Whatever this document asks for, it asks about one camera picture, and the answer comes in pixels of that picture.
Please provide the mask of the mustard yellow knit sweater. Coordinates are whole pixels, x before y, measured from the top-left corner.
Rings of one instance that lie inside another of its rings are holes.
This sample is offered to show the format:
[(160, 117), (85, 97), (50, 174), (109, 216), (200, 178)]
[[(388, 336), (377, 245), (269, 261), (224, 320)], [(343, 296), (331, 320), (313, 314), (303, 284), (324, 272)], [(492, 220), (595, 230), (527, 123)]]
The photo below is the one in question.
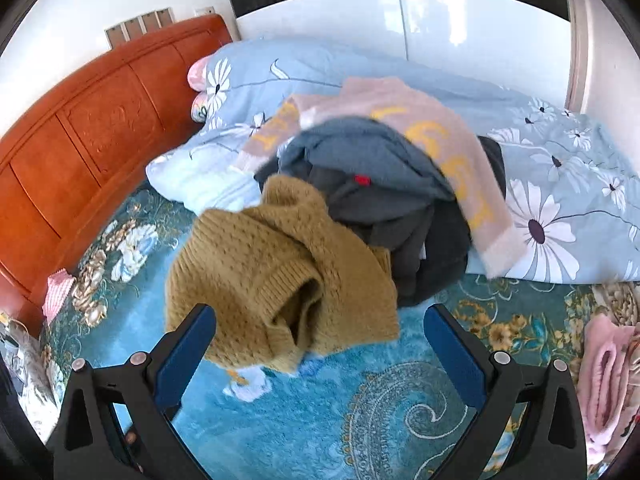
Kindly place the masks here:
[(293, 373), (308, 353), (399, 336), (388, 251), (332, 220), (313, 186), (282, 174), (257, 206), (207, 209), (194, 221), (168, 272), (167, 329), (197, 304), (217, 320), (206, 359), (227, 370)]

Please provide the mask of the pink folded garment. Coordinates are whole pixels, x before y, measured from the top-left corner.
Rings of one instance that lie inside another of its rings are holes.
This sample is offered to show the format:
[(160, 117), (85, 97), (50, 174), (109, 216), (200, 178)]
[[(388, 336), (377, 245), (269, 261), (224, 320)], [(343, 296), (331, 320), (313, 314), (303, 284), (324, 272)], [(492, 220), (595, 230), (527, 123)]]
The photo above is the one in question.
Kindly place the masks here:
[(585, 430), (587, 464), (612, 462), (639, 420), (639, 327), (619, 326), (606, 315), (585, 329), (577, 397)]

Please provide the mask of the teal floral bed sheet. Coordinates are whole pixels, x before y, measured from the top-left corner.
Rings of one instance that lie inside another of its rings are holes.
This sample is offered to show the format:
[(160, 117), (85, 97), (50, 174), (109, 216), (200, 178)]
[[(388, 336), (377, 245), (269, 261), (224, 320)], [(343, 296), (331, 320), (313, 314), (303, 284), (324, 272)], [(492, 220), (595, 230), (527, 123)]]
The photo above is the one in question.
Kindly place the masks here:
[[(43, 336), (62, 399), (83, 358), (117, 365), (163, 335), (164, 284), (193, 214), (148, 184), (119, 206), (76, 268)], [(522, 364), (577, 368), (590, 318), (639, 318), (634, 283), (570, 286), (467, 275), (438, 296), (491, 350)], [(306, 362), (294, 374), (231, 373), (203, 362), (175, 426), (215, 479), (426, 479), (472, 422), (423, 333), (422, 307), (399, 313), (400, 336)]]

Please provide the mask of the pink checkered cloth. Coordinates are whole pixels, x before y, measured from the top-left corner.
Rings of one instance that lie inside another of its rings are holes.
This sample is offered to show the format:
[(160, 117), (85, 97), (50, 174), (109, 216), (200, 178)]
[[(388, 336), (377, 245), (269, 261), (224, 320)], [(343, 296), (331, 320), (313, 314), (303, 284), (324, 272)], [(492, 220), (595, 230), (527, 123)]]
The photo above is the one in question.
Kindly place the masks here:
[(42, 306), (42, 312), (47, 324), (50, 325), (58, 312), (64, 306), (64, 302), (76, 283), (76, 278), (65, 269), (58, 270), (47, 278), (46, 298)]

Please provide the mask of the black garment pile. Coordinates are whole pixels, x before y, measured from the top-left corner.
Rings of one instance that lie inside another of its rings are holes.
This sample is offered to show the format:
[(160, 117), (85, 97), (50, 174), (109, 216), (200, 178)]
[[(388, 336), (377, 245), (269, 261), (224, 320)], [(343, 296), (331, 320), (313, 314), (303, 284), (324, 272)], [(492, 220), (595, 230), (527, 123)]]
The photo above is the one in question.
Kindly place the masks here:
[(361, 174), (293, 162), (281, 170), (319, 190), (331, 218), (367, 245), (390, 252), (399, 307), (412, 307), (460, 280), (472, 246), (468, 224), (454, 200), (396, 191)]

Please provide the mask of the blue floral duvet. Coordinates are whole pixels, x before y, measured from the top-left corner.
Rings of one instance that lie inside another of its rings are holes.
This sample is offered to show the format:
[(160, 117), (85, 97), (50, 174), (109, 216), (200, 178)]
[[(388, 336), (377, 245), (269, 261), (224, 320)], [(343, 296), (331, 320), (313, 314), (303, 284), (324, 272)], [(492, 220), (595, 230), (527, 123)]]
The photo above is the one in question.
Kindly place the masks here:
[(350, 76), (395, 76), (495, 140), (506, 202), (527, 246), (512, 278), (549, 283), (639, 277), (639, 178), (603, 128), (520, 92), (401, 58), (311, 38), (232, 42), (209, 55), (206, 122), (145, 173), (168, 200), (201, 212), (255, 205), (249, 174), (233, 166), (242, 144), (291, 94), (340, 90)]

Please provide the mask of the pink sweater with yellow letters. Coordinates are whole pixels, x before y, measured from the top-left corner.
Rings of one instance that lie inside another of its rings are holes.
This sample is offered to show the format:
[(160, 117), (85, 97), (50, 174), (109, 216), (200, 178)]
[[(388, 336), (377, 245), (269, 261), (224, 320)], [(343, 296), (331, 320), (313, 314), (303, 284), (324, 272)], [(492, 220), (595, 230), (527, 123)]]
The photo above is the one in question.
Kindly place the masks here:
[(480, 140), (453, 110), (397, 77), (348, 77), (336, 96), (293, 94), (244, 144), (233, 166), (254, 172), (285, 141), (339, 117), (386, 125), (434, 162), (454, 191), (487, 276), (506, 274), (523, 258), (525, 243)]

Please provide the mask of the orange wooden headboard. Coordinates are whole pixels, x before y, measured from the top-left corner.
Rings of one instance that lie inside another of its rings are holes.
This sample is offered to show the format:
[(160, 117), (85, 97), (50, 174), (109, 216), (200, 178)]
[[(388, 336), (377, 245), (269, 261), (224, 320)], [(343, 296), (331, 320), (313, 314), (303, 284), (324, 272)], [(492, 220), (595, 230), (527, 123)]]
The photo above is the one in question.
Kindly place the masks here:
[(1, 139), (1, 310), (32, 336), (47, 279), (73, 270), (145, 166), (190, 139), (193, 63), (228, 44), (210, 14), (149, 32), (63, 79)]

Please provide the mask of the grey shirt with red tag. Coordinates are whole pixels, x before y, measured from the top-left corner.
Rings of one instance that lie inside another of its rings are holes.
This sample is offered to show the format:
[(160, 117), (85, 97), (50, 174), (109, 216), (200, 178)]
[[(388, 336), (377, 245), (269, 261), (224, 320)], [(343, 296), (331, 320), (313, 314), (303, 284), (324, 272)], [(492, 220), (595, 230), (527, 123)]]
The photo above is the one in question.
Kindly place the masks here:
[(372, 119), (331, 119), (304, 130), (279, 156), (279, 172), (320, 191), (339, 222), (372, 224), (457, 203), (427, 155)]

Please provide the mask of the pink pillow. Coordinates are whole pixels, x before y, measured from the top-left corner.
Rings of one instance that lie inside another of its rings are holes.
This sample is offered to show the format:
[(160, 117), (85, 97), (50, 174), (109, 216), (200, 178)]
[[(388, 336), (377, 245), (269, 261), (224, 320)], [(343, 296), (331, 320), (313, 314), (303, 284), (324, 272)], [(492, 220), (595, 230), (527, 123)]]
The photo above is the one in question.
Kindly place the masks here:
[(194, 122), (206, 122), (206, 70), (209, 55), (200, 58), (191, 65), (186, 75), (186, 81), (196, 96), (191, 104), (191, 118)]

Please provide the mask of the white glossy wardrobe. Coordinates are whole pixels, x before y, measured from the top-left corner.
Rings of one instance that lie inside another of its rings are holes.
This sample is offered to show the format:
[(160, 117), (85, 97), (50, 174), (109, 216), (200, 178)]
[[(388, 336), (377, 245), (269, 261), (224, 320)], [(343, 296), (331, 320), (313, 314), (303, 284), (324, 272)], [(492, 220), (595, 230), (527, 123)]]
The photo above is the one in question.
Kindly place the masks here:
[(230, 1), (244, 39), (331, 39), (565, 102), (567, 0)]

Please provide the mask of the wall switch panel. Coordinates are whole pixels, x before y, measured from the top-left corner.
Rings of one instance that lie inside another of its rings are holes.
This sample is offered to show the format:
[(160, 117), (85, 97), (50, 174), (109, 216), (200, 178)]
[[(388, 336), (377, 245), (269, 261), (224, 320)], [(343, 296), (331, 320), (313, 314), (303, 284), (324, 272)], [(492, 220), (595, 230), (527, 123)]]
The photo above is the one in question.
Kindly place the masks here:
[(166, 8), (118, 23), (108, 28), (105, 35), (111, 49), (115, 49), (126, 42), (138, 39), (149, 32), (156, 32), (174, 23), (174, 12), (171, 8)]

